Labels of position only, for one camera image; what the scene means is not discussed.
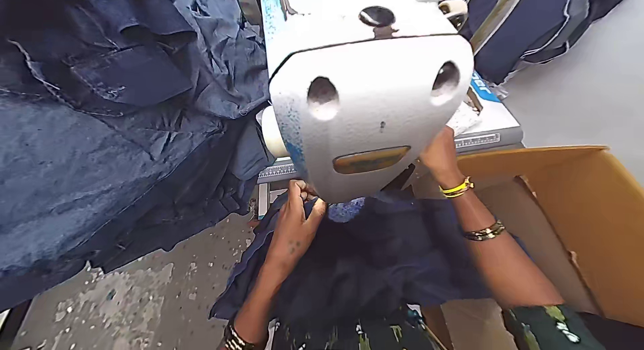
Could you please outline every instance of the cardboard box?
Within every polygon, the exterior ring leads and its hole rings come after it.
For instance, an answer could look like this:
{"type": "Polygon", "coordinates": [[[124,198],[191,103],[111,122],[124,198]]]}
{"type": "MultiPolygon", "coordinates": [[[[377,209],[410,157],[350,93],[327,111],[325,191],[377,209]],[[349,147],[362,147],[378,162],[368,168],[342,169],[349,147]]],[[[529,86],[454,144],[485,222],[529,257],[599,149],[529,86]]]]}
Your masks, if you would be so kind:
{"type": "MultiPolygon", "coordinates": [[[[606,147],[471,154],[459,157],[459,167],[569,305],[644,326],[644,189],[606,147]]],[[[416,197],[437,197],[430,177],[412,186],[416,197]]],[[[463,303],[443,306],[455,349],[470,348],[458,344],[455,326],[496,316],[479,307],[471,313],[463,303]]]]}

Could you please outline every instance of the dark blue cloth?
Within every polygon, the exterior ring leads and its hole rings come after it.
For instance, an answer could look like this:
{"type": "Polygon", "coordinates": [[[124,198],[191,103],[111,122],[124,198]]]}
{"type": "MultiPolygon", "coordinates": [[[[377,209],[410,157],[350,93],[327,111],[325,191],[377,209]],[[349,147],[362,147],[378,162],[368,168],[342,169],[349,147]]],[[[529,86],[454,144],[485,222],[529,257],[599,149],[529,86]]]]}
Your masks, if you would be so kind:
{"type": "MultiPolygon", "coordinates": [[[[469,18],[461,34],[470,39],[497,1],[470,0],[469,18]]],[[[475,69],[487,81],[499,84],[523,58],[529,63],[545,63],[567,52],[592,21],[604,17],[621,1],[589,0],[589,9],[582,13],[570,6],[570,0],[520,0],[475,56],[475,69]],[[552,47],[549,43],[555,38],[561,44],[552,47]]]]}
{"type": "MultiPolygon", "coordinates": [[[[244,303],[285,200],[278,197],[255,229],[211,317],[230,319],[244,303]]],[[[488,296],[449,201],[366,198],[347,223],[323,219],[311,247],[282,284],[272,316],[311,329],[343,318],[386,316],[401,303],[436,305],[488,296]]]]}
{"type": "Polygon", "coordinates": [[[0,0],[0,309],[247,213],[258,32],[237,0],[0,0]]]}

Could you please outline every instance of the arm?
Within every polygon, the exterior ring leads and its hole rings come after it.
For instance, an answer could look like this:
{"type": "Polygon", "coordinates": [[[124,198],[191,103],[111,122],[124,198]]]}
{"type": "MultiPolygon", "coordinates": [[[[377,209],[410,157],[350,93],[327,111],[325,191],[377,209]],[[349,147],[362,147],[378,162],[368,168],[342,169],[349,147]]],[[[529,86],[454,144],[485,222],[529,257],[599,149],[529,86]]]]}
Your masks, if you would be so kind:
{"type": "Polygon", "coordinates": [[[239,337],[255,344],[257,349],[263,348],[267,341],[273,299],[282,282],[309,248],[326,211],[326,203],[318,198],[306,219],[304,201],[313,198],[306,183],[290,181],[288,202],[279,211],[266,260],[251,294],[235,318],[234,329],[239,337]]]}
{"type": "MultiPolygon", "coordinates": [[[[465,179],[457,166],[453,139],[453,130],[446,127],[421,154],[423,164],[429,167],[443,188],[455,188],[465,179]]],[[[450,200],[464,231],[479,231],[495,222],[495,217],[473,190],[450,200]]],[[[484,280],[496,300],[504,307],[556,305],[564,302],[552,282],[507,231],[494,239],[467,242],[484,280]]]]}

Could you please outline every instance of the person's right hand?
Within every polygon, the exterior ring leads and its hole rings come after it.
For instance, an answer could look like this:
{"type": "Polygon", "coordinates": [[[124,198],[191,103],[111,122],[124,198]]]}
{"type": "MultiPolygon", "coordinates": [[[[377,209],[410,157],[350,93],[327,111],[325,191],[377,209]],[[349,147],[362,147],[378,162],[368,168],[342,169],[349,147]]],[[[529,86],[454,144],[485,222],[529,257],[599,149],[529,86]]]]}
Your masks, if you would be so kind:
{"type": "Polygon", "coordinates": [[[436,135],[434,141],[421,152],[420,158],[441,187],[454,188],[463,183],[465,176],[456,162],[454,130],[449,126],[436,135]]]}

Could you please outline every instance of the fabric stack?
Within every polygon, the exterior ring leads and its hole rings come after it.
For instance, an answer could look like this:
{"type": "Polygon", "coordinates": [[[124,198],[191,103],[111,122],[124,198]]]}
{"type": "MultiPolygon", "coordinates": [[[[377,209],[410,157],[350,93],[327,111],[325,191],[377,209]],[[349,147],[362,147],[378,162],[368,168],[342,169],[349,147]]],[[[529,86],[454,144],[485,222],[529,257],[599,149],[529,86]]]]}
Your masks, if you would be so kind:
{"type": "Polygon", "coordinates": [[[0,0],[0,310],[248,212],[259,32],[237,0],[0,0]]]}
{"type": "MultiPolygon", "coordinates": [[[[468,0],[469,18],[461,34],[470,39],[498,0],[468,0]]],[[[622,0],[520,0],[475,57],[476,71],[488,82],[503,83],[526,66],[547,63],[566,53],[593,21],[622,0]]]]}

